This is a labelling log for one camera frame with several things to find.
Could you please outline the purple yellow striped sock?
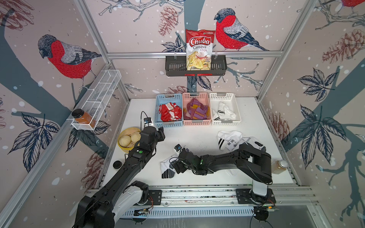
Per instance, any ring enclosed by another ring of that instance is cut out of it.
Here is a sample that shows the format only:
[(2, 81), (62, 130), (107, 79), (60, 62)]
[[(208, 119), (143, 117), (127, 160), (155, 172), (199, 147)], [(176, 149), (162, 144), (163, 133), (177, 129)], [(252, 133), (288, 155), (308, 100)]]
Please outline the purple yellow striped sock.
[(193, 98), (183, 109), (185, 120), (208, 120), (210, 119), (210, 108), (196, 98)]

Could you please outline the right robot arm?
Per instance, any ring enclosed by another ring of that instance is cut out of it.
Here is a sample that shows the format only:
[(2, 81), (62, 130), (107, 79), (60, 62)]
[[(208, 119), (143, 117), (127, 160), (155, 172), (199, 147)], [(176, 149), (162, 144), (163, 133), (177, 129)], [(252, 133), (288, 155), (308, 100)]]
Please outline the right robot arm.
[(170, 167), (177, 174), (186, 170), (195, 175), (205, 176), (221, 170), (238, 169), (252, 178), (250, 200), (253, 204), (264, 204), (268, 199), (268, 186), (272, 184), (271, 155), (266, 147), (261, 149), (243, 142), (230, 153), (221, 155), (194, 155), (179, 144), (175, 147), (178, 157), (169, 160)]

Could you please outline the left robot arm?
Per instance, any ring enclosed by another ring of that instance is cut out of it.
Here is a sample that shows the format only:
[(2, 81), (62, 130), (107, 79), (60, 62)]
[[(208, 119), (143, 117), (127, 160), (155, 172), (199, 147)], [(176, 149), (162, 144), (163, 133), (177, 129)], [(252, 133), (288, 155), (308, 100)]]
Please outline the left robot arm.
[(92, 197), (85, 196), (78, 204), (74, 228), (113, 228), (134, 204), (148, 200), (148, 185), (131, 180), (153, 157), (158, 142), (164, 141), (163, 127), (147, 126), (141, 140), (113, 178)]

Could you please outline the white sock two black stripes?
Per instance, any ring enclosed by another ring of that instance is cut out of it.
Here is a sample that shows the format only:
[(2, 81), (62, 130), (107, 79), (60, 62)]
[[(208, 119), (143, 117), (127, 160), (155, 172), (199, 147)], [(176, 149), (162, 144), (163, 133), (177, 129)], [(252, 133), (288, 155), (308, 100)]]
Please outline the white sock two black stripes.
[(225, 115), (226, 109), (226, 104), (223, 101), (220, 101), (217, 113), (220, 115)]

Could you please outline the small white ankle sock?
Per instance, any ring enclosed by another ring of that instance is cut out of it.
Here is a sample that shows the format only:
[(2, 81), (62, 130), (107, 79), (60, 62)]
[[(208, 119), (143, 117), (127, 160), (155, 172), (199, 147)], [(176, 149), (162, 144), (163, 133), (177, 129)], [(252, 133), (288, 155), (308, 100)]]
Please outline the small white ankle sock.
[(222, 119), (223, 120), (235, 120), (237, 115), (229, 109), (229, 107), (227, 105), (223, 105), (222, 106), (222, 110), (223, 110), (223, 114), (222, 114)]

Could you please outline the white black sport sock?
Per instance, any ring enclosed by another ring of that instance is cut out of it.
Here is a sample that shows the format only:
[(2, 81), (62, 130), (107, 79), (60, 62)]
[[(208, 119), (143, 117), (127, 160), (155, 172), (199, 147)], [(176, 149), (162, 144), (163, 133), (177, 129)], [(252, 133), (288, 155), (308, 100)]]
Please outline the white black sport sock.
[(177, 163), (178, 162), (177, 159), (178, 159), (177, 156), (170, 156), (169, 158), (160, 162), (162, 179), (171, 179), (175, 175), (178, 175), (181, 173), (181, 170)]

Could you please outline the red santa sock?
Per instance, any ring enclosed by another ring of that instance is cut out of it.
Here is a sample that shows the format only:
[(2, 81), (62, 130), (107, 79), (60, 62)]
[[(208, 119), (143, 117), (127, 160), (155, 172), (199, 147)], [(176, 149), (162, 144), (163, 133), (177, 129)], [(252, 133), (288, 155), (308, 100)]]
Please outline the red santa sock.
[(160, 114), (160, 119), (163, 122), (170, 122), (171, 121), (171, 114), (170, 114), (170, 109), (168, 104), (161, 104), (159, 106), (159, 114)]
[(167, 103), (168, 117), (170, 121), (182, 120), (182, 110), (176, 103)]

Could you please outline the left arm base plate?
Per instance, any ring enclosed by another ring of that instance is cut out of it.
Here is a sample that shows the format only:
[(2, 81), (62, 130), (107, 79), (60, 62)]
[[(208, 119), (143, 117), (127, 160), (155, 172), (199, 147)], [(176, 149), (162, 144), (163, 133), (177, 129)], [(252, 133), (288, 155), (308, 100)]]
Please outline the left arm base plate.
[(147, 199), (143, 201), (142, 203), (137, 203), (135, 206), (146, 206), (150, 207), (152, 205), (161, 205), (162, 201), (162, 190), (149, 190)]

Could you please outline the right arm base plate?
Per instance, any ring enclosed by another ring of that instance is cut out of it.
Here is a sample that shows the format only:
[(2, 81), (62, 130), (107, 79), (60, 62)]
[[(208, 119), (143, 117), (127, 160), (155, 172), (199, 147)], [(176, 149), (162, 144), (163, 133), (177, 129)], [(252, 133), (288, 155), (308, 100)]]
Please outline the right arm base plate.
[(276, 199), (272, 189), (267, 189), (265, 196), (255, 195), (251, 189), (236, 189), (238, 204), (253, 204), (262, 206), (264, 204), (276, 204)]

